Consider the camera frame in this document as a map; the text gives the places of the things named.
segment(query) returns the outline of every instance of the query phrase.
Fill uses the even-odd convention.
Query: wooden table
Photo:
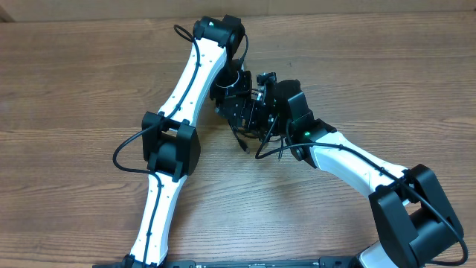
[[[147,181],[117,170],[112,153],[175,87],[190,43],[172,26],[195,20],[0,24],[0,267],[90,267],[129,252]],[[432,168],[476,252],[476,13],[243,24],[253,74],[299,79],[316,118],[389,162]],[[364,197],[289,152],[254,160],[213,105],[202,107],[170,259],[354,255],[378,239]],[[144,168],[141,143],[120,162]]]

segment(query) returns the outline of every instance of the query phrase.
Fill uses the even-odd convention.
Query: black connector
[[[230,86],[238,80],[238,71],[241,66],[233,63],[233,55],[245,36],[245,27],[241,19],[225,15],[222,20],[208,16],[202,17],[193,26],[193,35],[200,40],[206,38],[218,42],[218,46],[226,48],[227,61],[217,75],[215,83],[221,87]]]
[[[402,183],[407,185],[412,183],[414,190],[450,222],[459,236],[464,236],[463,227],[433,171],[417,165],[405,172],[403,180]],[[455,244],[457,238],[423,205],[408,215],[402,204],[402,191],[405,189],[397,183],[377,187],[369,196],[373,218],[380,243],[395,265],[401,268],[423,267]]]
[[[169,173],[177,182],[183,175],[191,175],[199,162],[199,137],[195,127],[186,120],[179,123],[168,119],[159,124],[162,120],[166,120],[163,112],[158,115],[146,112],[142,119],[142,130],[154,128],[142,135],[144,160],[147,161],[147,169]],[[177,135],[164,133],[169,129],[176,130]]]

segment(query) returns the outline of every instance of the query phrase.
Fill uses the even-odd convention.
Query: robotic arm
[[[334,127],[314,119],[297,80],[277,82],[275,73],[257,76],[252,89],[251,73],[242,69],[242,58],[233,60],[245,36],[241,20],[225,16],[222,21],[203,17],[186,32],[193,43],[189,61],[177,87],[159,113],[147,112],[142,131],[115,152],[120,169],[149,174],[149,192],[137,240],[120,264],[100,267],[423,267],[444,264],[432,259],[456,242],[467,259],[463,228],[434,173],[424,165],[414,168],[381,160],[350,143]],[[200,155],[196,134],[199,110],[210,93],[216,112],[228,120],[243,150],[246,143],[237,133],[258,138],[262,144],[256,159],[290,149],[298,161],[343,179],[370,201],[380,241],[352,257],[321,257],[309,261],[203,263],[165,261],[167,240],[179,191],[192,174]],[[176,135],[169,135],[172,130]],[[118,151],[142,135],[147,169],[120,166]],[[272,136],[282,147],[260,155]],[[408,215],[404,205],[421,202],[420,210]]]

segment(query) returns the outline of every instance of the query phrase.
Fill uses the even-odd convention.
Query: black cable
[[[190,88],[193,85],[193,81],[196,78],[196,74],[198,73],[199,66],[200,66],[199,45],[196,43],[196,40],[195,40],[195,38],[193,38],[193,35],[191,33],[189,33],[187,30],[185,30],[182,26],[174,25],[173,30],[175,30],[175,32],[179,36],[181,36],[182,38],[186,39],[189,42],[192,42],[193,46],[196,49],[196,64],[195,64],[195,69],[193,71],[192,78],[190,78],[190,82],[188,83],[188,86],[185,89],[184,94],[181,96],[180,100],[178,101],[177,105],[174,107],[173,111],[166,118],[162,119],[157,124],[154,124],[154,125],[146,128],[145,130],[139,131],[138,133],[134,134],[133,136],[131,136],[130,138],[125,140],[121,145],[119,145],[119,147],[115,150],[114,154],[112,155],[112,162],[114,163],[114,166],[116,166],[120,170],[123,170],[123,171],[126,171],[126,172],[133,172],[133,173],[149,174],[149,175],[154,176],[157,179],[158,193],[157,193],[157,197],[155,198],[155,205],[154,205],[154,209],[152,210],[152,215],[151,215],[150,222],[149,222],[149,228],[147,229],[147,234],[146,234],[147,239],[146,239],[146,246],[145,246],[145,249],[144,249],[144,259],[142,260],[142,267],[143,268],[145,268],[145,266],[146,266],[147,252],[148,252],[148,249],[149,249],[149,240],[150,240],[150,235],[152,235],[152,232],[151,232],[152,224],[153,224],[155,213],[157,212],[158,201],[159,201],[160,195],[161,195],[162,182],[161,182],[160,178],[157,176],[157,174],[155,174],[155,172],[153,172],[151,170],[140,170],[140,169],[135,169],[135,168],[123,167],[122,165],[120,165],[118,163],[118,154],[126,145],[128,145],[129,143],[134,141],[136,138],[142,136],[144,133],[147,133],[148,131],[150,131],[152,129],[155,129],[156,127],[161,129],[162,124],[164,124],[164,122],[167,122],[169,119],[171,119],[177,113],[177,111],[179,111],[181,109],[180,106],[183,104],[185,98],[187,97],[188,92],[190,91]]]
[[[252,139],[257,139],[260,138],[257,135],[249,135],[251,132],[245,132],[243,130],[238,129],[237,127],[233,126],[234,130],[239,133],[240,135],[243,135],[246,138],[252,138]],[[276,141],[281,141],[281,137],[274,139],[274,140],[269,140],[269,142],[276,142]]]
[[[284,147],[284,137],[281,137],[281,148]],[[277,160],[281,161],[281,158],[283,158],[283,151],[280,151],[279,155],[277,156]]]
[[[231,125],[231,122],[229,120],[228,120],[228,125],[230,126],[231,132],[233,133],[235,138],[237,138],[238,144],[241,147],[241,149],[246,153],[250,153],[250,150],[248,149],[248,145],[246,144],[245,141],[243,141],[241,138],[238,137],[237,131],[233,128],[233,126]]]
[[[288,143],[290,145],[292,145],[292,140],[291,140],[291,136],[289,135],[289,125],[291,125],[291,118],[288,119],[288,121],[286,121],[286,138],[288,139]]]
[[[385,176],[391,178],[393,181],[400,184],[406,191],[408,191],[410,194],[412,194],[414,197],[416,197],[422,203],[422,205],[424,205],[429,211],[431,211],[431,213],[433,213],[438,218],[438,220],[441,221],[453,233],[453,235],[456,237],[457,241],[460,243],[461,249],[463,250],[463,257],[459,261],[449,261],[449,262],[446,262],[446,261],[429,261],[428,262],[429,264],[437,264],[437,265],[441,265],[441,266],[459,266],[459,265],[464,264],[468,260],[468,255],[469,255],[468,246],[464,242],[463,238],[454,229],[454,227],[447,221],[447,219],[445,219],[430,203],[428,203],[428,201],[426,201],[423,197],[421,197],[412,187],[406,185],[399,178],[394,176],[392,173],[386,171],[383,167],[378,166],[376,163],[372,162],[366,156],[362,155],[361,153],[357,152],[354,149],[345,147],[342,144],[337,145],[337,144],[327,144],[327,143],[320,143],[320,142],[309,142],[309,143],[293,144],[293,145],[288,145],[288,146],[285,146],[285,147],[282,147],[282,148],[277,148],[277,149],[271,150],[267,153],[264,153],[261,156],[259,156],[258,153],[257,153],[255,158],[256,159],[263,159],[267,156],[272,155],[273,153],[277,153],[277,152],[287,150],[287,149],[290,149],[290,148],[293,148],[293,147],[302,147],[302,146],[307,146],[307,147],[313,147],[313,146],[331,147],[331,148],[336,148],[336,149],[339,149],[339,150],[345,150],[349,153],[352,153],[353,155],[359,157],[361,160],[368,163],[373,168],[377,169],[379,172],[381,172]]]
[[[271,138],[271,132],[273,131],[278,118],[279,118],[279,115],[276,115],[276,118],[274,118],[273,124],[271,124],[271,127],[269,128],[268,133],[266,134],[266,137],[263,139],[263,142],[261,142],[261,145],[258,148],[258,151],[256,151],[256,155],[254,155],[255,159],[260,159],[258,158],[258,156],[261,153],[261,150],[263,149],[263,147],[265,146],[265,143],[268,142],[269,138]]]

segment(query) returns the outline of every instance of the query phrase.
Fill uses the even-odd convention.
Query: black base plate
[[[164,268],[355,268],[355,257],[321,257],[295,261],[167,261]]]

